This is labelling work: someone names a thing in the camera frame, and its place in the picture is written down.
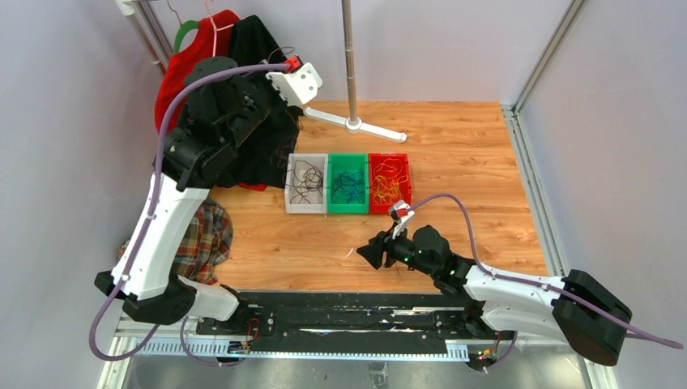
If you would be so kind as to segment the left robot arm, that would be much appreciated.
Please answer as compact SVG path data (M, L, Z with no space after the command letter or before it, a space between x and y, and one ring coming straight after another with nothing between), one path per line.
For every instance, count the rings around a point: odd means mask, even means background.
M287 62L240 66L227 57L195 66L162 118L150 190L130 243L118 264L94 279L108 303L121 301L142 323L196 316L215 319L229 335L246 329L249 315L234 290L180 276L173 262L218 177L272 113L298 103L284 92L296 72Z

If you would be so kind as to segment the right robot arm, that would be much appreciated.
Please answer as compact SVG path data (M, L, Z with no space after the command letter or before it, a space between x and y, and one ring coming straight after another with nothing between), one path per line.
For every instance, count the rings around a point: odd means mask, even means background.
M442 294L468 300L463 327L470 336L491 331L543 336L565 341L597 364L618 362L632 311L585 271L541 277L479 266L452 252L430 225L412 237L380 232L356 252L375 269L402 263L429 276Z

